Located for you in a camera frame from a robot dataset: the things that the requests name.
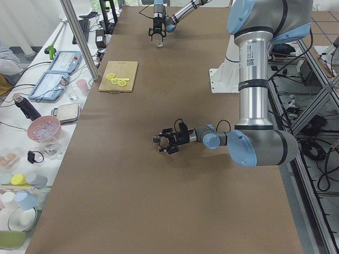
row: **metal pole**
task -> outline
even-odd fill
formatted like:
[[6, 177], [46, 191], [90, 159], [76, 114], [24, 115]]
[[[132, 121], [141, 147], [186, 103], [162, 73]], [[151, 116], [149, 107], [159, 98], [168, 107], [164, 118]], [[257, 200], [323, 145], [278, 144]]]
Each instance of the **metal pole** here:
[[93, 62], [90, 49], [88, 48], [87, 42], [85, 40], [83, 31], [79, 25], [72, 3], [70, 2], [70, 0], [60, 0], [60, 2], [66, 14], [70, 28], [79, 45], [80, 51], [83, 54], [87, 67], [90, 70], [93, 80], [96, 81], [99, 77], [99, 74]]

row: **sleeve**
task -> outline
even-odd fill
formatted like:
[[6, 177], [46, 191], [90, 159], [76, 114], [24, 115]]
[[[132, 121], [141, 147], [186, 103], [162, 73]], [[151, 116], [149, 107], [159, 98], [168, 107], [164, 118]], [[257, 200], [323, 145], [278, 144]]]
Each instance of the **sleeve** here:
[[0, 40], [0, 73], [9, 76], [18, 74], [22, 71], [19, 64], [19, 58]]

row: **thermos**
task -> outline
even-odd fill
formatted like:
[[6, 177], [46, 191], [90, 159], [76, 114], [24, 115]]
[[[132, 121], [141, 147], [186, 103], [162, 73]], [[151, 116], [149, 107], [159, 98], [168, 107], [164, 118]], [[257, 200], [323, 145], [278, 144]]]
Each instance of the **thermos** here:
[[25, 98], [22, 97], [21, 94], [14, 94], [12, 96], [15, 105], [21, 109], [26, 118], [34, 121], [35, 119], [41, 117], [40, 113], [33, 107], [33, 105]]

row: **green object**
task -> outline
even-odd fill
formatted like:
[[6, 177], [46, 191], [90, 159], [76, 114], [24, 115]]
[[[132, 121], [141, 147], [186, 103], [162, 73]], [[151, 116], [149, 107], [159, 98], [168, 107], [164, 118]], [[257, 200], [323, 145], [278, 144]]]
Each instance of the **green object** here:
[[20, 231], [1, 230], [0, 248], [6, 250], [17, 250], [26, 241], [26, 234]]
[[53, 60], [55, 57], [55, 51], [54, 51], [54, 45], [51, 44], [48, 46], [48, 52], [49, 52], [49, 60]]

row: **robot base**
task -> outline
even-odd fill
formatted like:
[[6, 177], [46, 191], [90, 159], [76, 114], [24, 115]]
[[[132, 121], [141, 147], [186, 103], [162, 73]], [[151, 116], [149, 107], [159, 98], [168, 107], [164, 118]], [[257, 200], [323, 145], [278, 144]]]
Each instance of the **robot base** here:
[[[239, 61], [239, 47], [234, 44], [234, 36], [230, 36], [226, 55]], [[239, 93], [239, 63], [225, 61], [218, 69], [210, 69], [212, 93]]]

